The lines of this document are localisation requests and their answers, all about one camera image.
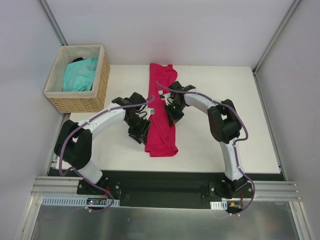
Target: stainless steel surface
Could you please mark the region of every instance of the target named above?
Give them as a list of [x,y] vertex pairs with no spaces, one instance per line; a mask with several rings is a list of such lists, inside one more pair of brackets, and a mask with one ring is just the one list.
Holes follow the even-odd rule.
[[313,232],[310,229],[307,218],[304,213],[304,206],[302,202],[290,202],[292,216],[295,222],[295,227],[300,240],[315,240]]
[[24,212],[18,235],[16,237],[17,240],[31,239],[41,207],[42,199],[42,196],[31,196],[29,198],[29,202]]
[[286,12],[285,16],[283,17],[280,25],[276,29],[274,35],[272,36],[270,42],[268,43],[266,49],[264,50],[264,52],[263,52],[261,58],[259,59],[257,65],[253,69],[253,72],[255,74],[261,68],[262,64],[264,63],[264,61],[266,60],[266,58],[269,55],[270,51],[272,50],[272,48],[274,47],[275,43],[277,42],[277,39],[279,38],[279,36],[283,32],[283,30],[285,29],[286,25],[288,24],[289,20],[293,16],[293,14],[296,12],[296,10],[297,10],[297,8],[298,8],[298,6],[300,5],[301,2],[302,2],[302,0],[293,0],[292,1],[291,6],[289,7],[288,11]]
[[[37,177],[33,196],[76,196],[79,177]],[[297,184],[292,181],[254,181],[255,201],[300,202]]]
[[[75,207],[41,206],[58,218]],[[292,240],[298,239],[287,202],[254,202],[240,216],[224,210],[110,208],[79,209],[57,221],[37,219],[33,240]]]
[[46,18],[48,19],[53,31],[54,31],[54,34],[56,35],[56,38],[58,39],[58,41],[60,42],[60,44],[62,46],[67,46],[68,43],[63,35],[63,33],[61,32],[61,29],[54,17],[54,15],[52,14],[51,10],[50,10],[50,7],[47,3],[46,0],[38,0],[42,10],[44,11],[45,15],[46,15]]

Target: white wall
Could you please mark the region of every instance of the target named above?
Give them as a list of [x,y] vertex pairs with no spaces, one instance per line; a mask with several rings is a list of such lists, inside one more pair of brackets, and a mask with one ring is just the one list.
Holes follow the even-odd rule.
[[0,239],[13,240],[61,114],[43,90],[59,43],[36,0],[0,3]]
[[304,0],[258,72],[285,172],[320,237],[320,1]]
[[293,0],[47,0],[69,45],[111,64],[255,67]]

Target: white table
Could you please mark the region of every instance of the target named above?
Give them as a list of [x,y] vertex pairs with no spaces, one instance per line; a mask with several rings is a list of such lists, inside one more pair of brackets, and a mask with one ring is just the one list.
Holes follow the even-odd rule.
[[[202,93],[217,99],[231,99],[249,132],[249,139],[240,142],[243,168],[248,173],[279,173],[267,123],[250,67],[174,66],[177,81],[193,85]],[[138,92],[148,95],[148,65],[112,65],[105,106],[116,97],[130,97]],[[193,107],[184,109],[185,116],[176,125],[176,146],[173,157],[150,157],[144,145],[128,137],[128,126],[118,123],[92,143],[91,159],[101,170],[224,172],[219,143],[212,137],[208,117]],[[74,122],[89,118],[92,113],[72,113]],[[70,165],[63,163],[66,169]]]

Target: teal cloth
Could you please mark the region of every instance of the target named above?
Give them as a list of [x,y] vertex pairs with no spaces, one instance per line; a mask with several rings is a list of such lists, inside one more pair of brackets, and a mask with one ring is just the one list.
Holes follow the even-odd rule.
[[63,78],[63,91],[90,91],[94,83],[97,64],[98,58],[89,58],[68,64]]

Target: woven basket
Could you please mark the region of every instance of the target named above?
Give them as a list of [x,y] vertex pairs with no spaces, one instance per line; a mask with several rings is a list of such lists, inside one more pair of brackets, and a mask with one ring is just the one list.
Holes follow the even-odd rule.
[[[63,91],[67,65],[74,59],[98,58],[91,91]],[[62,46],[46,83],[44,94],[61,113],[95,113],[104,108],[110,64],[102,45]]]

